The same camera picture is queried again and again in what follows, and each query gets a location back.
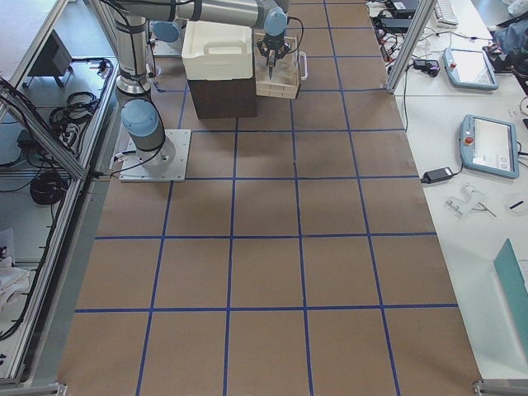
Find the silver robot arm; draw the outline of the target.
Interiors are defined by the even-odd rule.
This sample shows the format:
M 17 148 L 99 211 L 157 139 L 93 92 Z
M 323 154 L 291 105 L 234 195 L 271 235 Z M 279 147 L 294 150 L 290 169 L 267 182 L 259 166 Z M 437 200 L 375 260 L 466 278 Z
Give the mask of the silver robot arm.
M 178 41 L 183 32 L 182 24 L 177 21 L 152 21 L 150 27 L 154 36 L 166 43 Z
M 288 1 L 107 1 L 114 11 L 117 58 L 117 98 L 120 118 L 134 141 L 141 166 L 163 160 L 166 133 L 152 103 L 146 71 L 149 21 L 215 22 L 263 30 L 263 56 L 275 63 L 284 57 L 288 25 Z

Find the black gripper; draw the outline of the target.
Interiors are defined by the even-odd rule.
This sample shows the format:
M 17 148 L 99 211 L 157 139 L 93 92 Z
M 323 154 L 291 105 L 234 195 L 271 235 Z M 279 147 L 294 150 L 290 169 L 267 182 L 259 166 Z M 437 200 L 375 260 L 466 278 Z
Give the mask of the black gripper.
M 257 41 L 257 48 L 262 57 L 266 58 L 268 78 L 272 80 L 273 71 L 276 67 L 276 58 L 284 58 L 292 54 L 295 49 L 285 40 L 285 34 L 270 35 L 265 33 L 262 39 Z

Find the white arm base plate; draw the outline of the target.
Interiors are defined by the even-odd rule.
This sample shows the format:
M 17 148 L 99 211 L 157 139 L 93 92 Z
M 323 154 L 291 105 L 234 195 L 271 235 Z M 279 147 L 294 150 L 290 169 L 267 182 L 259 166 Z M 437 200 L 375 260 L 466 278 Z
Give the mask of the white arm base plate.
M 180 37 L 173 42 L 166 42 L 159 39 L 153 41 L 153 55 L 157 58 L 161 57 L 177 57 L 182 56 L 183 39 Z
M 147 161 L 153 153 L 139 151 L 131 137 L 128 138 L 126 151 L 132 151 L 123 157 L 122 167 L 117 174 L 122 182 L 183 182 L 186 179 L 191 145 L 190 130 L 165 130 L 165 143 L 155 158 Z

